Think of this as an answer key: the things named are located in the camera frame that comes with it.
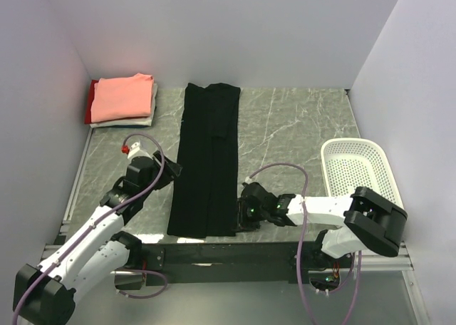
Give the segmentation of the black t shirt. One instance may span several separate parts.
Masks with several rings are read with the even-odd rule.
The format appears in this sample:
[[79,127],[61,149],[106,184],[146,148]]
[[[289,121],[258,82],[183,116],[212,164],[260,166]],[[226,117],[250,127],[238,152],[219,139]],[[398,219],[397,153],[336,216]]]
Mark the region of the black t shirt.
[[167,234],[233,237],[237,218],[238,117],[241,89],[226,83],[185,89]]

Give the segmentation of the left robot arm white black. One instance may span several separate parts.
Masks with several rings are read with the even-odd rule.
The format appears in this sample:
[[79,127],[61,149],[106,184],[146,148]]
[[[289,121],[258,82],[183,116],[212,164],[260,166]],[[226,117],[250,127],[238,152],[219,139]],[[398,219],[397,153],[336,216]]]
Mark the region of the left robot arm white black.
[[143,244],[122,228],[143,208],[154,190],[173,182],[181,165],[160,151],[136,156],[96,207],[89,220],[40,264],[24,265],[16,274],[13,324],[67,324],[82,298],[111,272],[137,274],[146,268]]

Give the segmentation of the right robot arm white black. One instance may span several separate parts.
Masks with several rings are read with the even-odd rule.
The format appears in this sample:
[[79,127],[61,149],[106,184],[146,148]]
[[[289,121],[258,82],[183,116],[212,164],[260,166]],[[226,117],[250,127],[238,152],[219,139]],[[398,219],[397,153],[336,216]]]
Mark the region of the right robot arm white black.
[[382,257],[398,256],[407,218],[402,207],[368,187],[338,197],[276,196],[251,182],[244,184],[237,200],[234,231],[253,232],[262,221],[278,227],[325,225],[306,258],[312,267],[322,269],[365,249]]

